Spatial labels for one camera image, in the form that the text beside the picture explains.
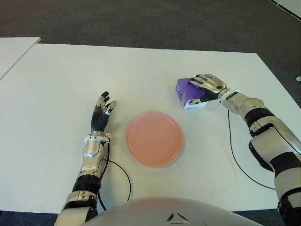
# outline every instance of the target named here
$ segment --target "dark carpet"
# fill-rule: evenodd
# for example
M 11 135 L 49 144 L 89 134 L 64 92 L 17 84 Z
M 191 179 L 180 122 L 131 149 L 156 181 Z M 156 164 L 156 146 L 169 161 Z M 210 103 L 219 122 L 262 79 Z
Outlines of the dark carpet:
M 301 22 L 268 0 L 1 0 L 0 37 L 33 36 L 41 43 L 257 53 L 301 106 Z M 283 225 L 276 210 L 239 214 Z M 0 215 L 7 226 L 54 221 Z

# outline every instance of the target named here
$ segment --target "silver metal arm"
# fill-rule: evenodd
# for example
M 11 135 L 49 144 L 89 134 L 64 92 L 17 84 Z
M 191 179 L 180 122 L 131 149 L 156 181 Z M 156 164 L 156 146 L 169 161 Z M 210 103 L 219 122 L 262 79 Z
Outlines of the silver metal arm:
M 214 76 L 191 84 L 210 93 L 210 87 L 220 85 Z M 227 86 L 213 89 L 215 99 L 234 114 L 239 114 L 249 127 L 249 148 L 259 164 L 275 172 L 275 189 L 279 199 L 278 211 L 286 225 L 301 224 L 301 142 L 293 132 L 271 113 L 260 99 L 250 98 L 239 90 L 229 91 Z
M 97 216 L 97 194 L 107 157 L 105 144 L 110 142 L 110 134 L 103 130 L 116 103 L 109 100 L 104 92 L 97 100 L 91 120 L 91 133 L 84 138 L 87 144 L 83 149 L 83 164 L 72 192 L 58 215 L 55 226 L 80 226 Z

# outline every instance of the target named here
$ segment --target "wire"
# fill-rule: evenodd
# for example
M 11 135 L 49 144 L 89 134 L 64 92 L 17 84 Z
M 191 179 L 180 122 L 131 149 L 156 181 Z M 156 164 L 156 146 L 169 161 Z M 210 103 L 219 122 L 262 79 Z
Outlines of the wire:
M 104 160 L 109 161 L 109 162 L 111 162 L 111 163 L 114 163 L 116 166 L 118 166 L 119 168 L 121 168 L 121 170 L 122 170 L 122 171 L 125 173 L 125 175 L 127 176 L 128 183 L 129 183 L 129 185 L 130 185 L 130 191 L 129 191 L 128 197 L 127 197 L 127 201 L 129 201 L 129 200 L 130 200 L 130 197 L 131 197 L 131 192 L 132 192 L 132 185 L 131 185 L 130 177 L 128 176 L 127 172 L 126 172 L 121 166 L 119 166 L 116 162 L 111 161 L 111 160 L 107 160 L 107 159 L 104 159 Z
M 127 177 L 127 179 L 128 179 L 128 183 L 129 183 L 130 189 L 129 189 L 129 194 L 128 194 L 128 197 L 127 197 L 127 201 L 129 201 L 129 200 L 130 200 L 130 197 L 131 197 L 131 192 L 132 192 L 132 184 L 131 184 L 130 177 L 128 176 L 127 172 L 126 172 L 119 164 L 117 164 L 117 163 L 114 162 L 114 161 L 109 160 L 109 157 L 110 157 L 110 143 L 108 143 L 108 154 L 107 154 L 107 159 L 103 159 L 103 160 L 106 161 L 106 164 L 105 164 L 105 167 L 104 167 L 104 169 L 103 169 L 103 173 L 102 173 L 101 176 L 100 176 L 100 180 L 103 178 L 103 175 L 104 175 L 104 173 L 105 173 L 105 171 L 106 171 L 106 169 L 107 169 L 107 167 L 108 167 L 108 163 L 109 163 L 109 162 L 114 163 L 116 166 L 118 166 L 118 167 L 125 173 L 125 175 L 126 175 L 126 177 Z M 100 197 L 100 193 L 99 193 L 99 192 L 97 193 L 97 197 L 98 197 L 99 203 L 100 203 L 100 205 L 102 206 L 103 210 L 107 210 L 106 207 L 105 207 L 105 205 L 104 205 L 104 203 L 103 203 L 103 201 L 102 201 L 102 199 L 101 199 L 101 197 Z
M 107 159 L 109 159 L 109 157 L 110 157 L 110 143 L 108 143 L 108 154 L 107 154 Z M 102 180 L 103 175 L 104 175 L 105 171 L 107 170 L 107 167 L 108 167 L 108 161 L 106 161 L 105 166 L 104 166 L 104 169 L 103 169 L 103 173 L 102 173 L 101 176 L 99 177 L 100 181 Z M 107 210 L 107 208 L 105 207 L 105 205 L 104 205 L 104 203 L 103 203 L 103 201 L 102 201 L 102 199 L 101 199 L 101 197 L 100 197 L 99 192 L 97 193 L 97 196 L 98 196 L 99 203 L 100 203 L 100 205 L 102 206 L 103 210 Z
M 228 124 L 229 124 L 229 134 L 230 134 L 230 146 L 231 146 L 231 151 L 232 151 L 232 156 L 234 158 L 234 161 L 236 162 L 237 166 L 240 168 L 240 170 L 248 177 L 250 178 L 252 181 L 254 181 L 255 183 L 263 186 L 263 187 L 266 187 L 268 189 L 272 189 L 272 190 L 275 190 L 273 187 L 269 187 L 269 186 L 266 186 L 266 185 L 263 185 L 259 182 L 257 182 L 256 180 L 254 180 L 253 178 L 251 178 L 246 172 L 244 172 L 244 170 L 240 167 L 239 163 L 236 161 L 236 158 L 234 156 L 234 153 L 233 153 L 233 148 L 232 148 L 232 137 L 231 137 L 231 127 L 230 127 L 230 116 L 229 116 L 229 110 L 228 110 Z
M 100 194 L 97 193 L 97 196 L 98 196 L 98 200 L 99 200 L 100 205 L 102 206 L 103 210 L 106 211 L 107 208 L 104 206 L 104 203 L 103 203 L 103 201 L 102 201 L 102 199 L 101 199 L 101 197 L 100 197 Z

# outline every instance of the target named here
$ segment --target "tissue box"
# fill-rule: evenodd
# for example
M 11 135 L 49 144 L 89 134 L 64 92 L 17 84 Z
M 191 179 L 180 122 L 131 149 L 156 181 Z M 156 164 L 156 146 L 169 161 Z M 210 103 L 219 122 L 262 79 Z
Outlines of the tissue box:
M 177 81 L 175 90 L 178 94 L 178 97 L 181 101 L 181 104 L 184 109 L 188 108 L 196 108 L 196 107 L 204 107 L 207 102 L 201 102 L 196 105 L 189 105 L 189 102 L 193 99 L 197 99 L 205 95 L 205 92 L 194 85 L 190 84 L 189 81 L 191 78 L 187 79 L 179 79 Z

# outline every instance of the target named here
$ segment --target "black joint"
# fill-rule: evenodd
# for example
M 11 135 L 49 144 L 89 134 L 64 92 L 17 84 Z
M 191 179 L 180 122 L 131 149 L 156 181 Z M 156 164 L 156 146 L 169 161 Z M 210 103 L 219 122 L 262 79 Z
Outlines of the black joint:
M 91 207 L 87 213 L 85 222 L 91 220 L 92 218 L 96 217 L 97 215 L 98 215 L 97 209 L 94 207 Z
M 262 167 L 264 167 L 266 170 L 273 172 L 273 169 L 263 160 L 263 158 L 261 158 L 261 156 L 257 153 L 251 142 L 249 143 L 249 149 L 252 155 L 255 157 L 255 159 L 257 159 L 257 161 Z
M 65 209 L 71 209 L 71 208 L 80 208 L 80 207 L 88 207 L 91 206 L 94 209 L 97 207 L 97 200 L 94 196 L 90 195 L 88 200 L 80 200 L 80 201 L 71 201 L 68 202 L 65 207 Z
M 286 226 L 301 225 L 301 207 L 293 208 L 287 196 L 278 203 L 278 212 Z
M 100 179 L 94 175 L 82 175 L 77 178 L 75 185 L 73 186 L 72 192 L 75 191 L 88 191 L 94 194 L 99 192 L 101 187 Z
M 275 169 L 275 177 L 279 173 L 291 168 L 300 168 L 301 170 L 301 161 L 293 152 L 284 152 L 273 158 L 270 163 Z
M 264 131 L 267 131 L 269 128 L 273 127 L 274 125 L 272 123 L 268 123 L 265 126 L 261 127 L 260 129 L 258 129 L 256 132 L 253 132 L 252 130 L 250 130 L 250 135 L 252 137 L 257 136 L 261 133 L 263 133 Z
M 267 108 L 255 108 L 246 114 L 245 122 L 250 128 L 254 122 L 267 116 L 274 116 L 274 114 Z

